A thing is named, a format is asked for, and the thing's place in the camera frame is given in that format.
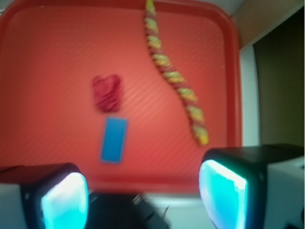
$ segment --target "glowing light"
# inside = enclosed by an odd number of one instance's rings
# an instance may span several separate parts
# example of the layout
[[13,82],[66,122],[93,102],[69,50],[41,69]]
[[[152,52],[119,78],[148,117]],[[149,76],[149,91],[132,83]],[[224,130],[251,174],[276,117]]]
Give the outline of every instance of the glowing light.
[[201,199],[217,228],[244,229],[247,212],[247,180],[214,160],[199,171]]
[[88,187],[80,173],[70,173],[41,199],[46,229],[83,229],[88,214]]

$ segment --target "striped rope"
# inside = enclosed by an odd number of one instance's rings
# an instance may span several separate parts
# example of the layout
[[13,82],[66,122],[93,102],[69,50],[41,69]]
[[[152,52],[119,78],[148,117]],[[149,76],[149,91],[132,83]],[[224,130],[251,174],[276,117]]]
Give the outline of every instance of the striped rope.
[[204,127],[203,112],[199,108],[198,98],[183,76],[173,67],[168,56],[164,55],[162,51],[153,0],[146,1],[145,29],[148,47],[155,65],[163,78],[173,86],[180,96],[190,119],[193,136],[200,145],[206,145],[209,142],[209,137]]

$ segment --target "blue sponge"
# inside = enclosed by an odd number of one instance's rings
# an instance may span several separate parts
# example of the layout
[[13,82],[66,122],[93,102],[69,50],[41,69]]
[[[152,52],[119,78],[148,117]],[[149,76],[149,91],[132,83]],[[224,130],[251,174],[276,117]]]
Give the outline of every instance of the blue sponge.
[[125,145],[127,119],[108,117],[106,121],[101,160],[120,163]]

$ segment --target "red tray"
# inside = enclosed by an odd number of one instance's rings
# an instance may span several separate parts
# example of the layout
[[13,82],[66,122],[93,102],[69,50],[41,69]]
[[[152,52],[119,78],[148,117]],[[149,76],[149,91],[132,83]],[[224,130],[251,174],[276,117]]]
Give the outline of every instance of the red tray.
[[[236,29],[217,7],[156,1],[164,51],[200,100],[199,147],[175,91],[149,56],[143,0],[18,0],[0,17],[0,166],[75,163],[110,192],[198,192],[211,147],[241,145]],[[92,79],[117,73],[122,108],[93,104]],[[122,162],[100,161],[105,118],[128,119]]]

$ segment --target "crumpled red fabric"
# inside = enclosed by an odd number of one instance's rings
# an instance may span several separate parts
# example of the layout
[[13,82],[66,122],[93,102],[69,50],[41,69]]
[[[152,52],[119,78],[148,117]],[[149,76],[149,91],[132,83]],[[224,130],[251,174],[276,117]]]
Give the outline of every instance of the crumpled red fabric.
[[94,103],[103,112],[114,112],[120,109],[122,81],[116,74],[107,77],[95,76],[93,81]]

